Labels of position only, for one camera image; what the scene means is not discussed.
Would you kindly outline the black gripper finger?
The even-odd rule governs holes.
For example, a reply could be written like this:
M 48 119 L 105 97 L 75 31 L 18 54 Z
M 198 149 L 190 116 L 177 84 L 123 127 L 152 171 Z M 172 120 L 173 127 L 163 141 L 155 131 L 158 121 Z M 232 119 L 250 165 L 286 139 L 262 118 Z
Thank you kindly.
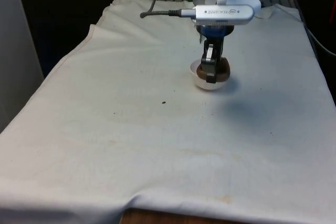
M 204 53 L 201 59 L 201 69 L 205 73 L 207 83 L 216 82 L 216 50 L 208 40 L 204 41 Z
M 214 40 L 214 55 L 216 61 L 220 61 L 223 53 L 223 44 L 224 40 L 223 39 L 215 39 Z

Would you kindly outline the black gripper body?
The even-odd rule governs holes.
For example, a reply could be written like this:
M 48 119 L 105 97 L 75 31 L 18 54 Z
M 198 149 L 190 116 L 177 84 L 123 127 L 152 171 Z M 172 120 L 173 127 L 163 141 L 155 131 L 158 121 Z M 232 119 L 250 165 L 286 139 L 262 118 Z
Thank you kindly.
M 224 38 L 234 31 L 234 26 L 196 25 L 195 27 L 199 33 L 200 40 L 205 38 Z

